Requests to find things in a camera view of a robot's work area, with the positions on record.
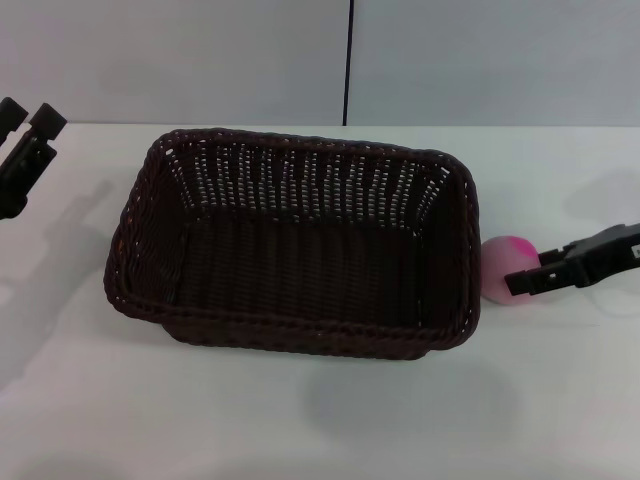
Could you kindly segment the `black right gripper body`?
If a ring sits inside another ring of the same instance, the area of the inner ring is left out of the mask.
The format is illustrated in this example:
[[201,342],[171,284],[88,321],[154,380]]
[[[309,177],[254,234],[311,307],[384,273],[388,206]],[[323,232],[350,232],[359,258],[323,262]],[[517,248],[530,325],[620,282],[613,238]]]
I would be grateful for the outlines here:
[[564,261],[573,284],[589,287],[639,267],[639,224],[614,225],[567,248]]

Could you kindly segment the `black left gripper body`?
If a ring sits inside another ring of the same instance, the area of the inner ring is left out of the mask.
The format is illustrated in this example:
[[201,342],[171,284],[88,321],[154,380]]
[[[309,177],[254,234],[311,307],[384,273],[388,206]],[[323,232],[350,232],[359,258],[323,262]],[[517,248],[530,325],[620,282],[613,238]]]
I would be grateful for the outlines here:
[[26,207],[28,194],[57,151],[44,141],[20,142],[1,165],[1,219],[13,219]]

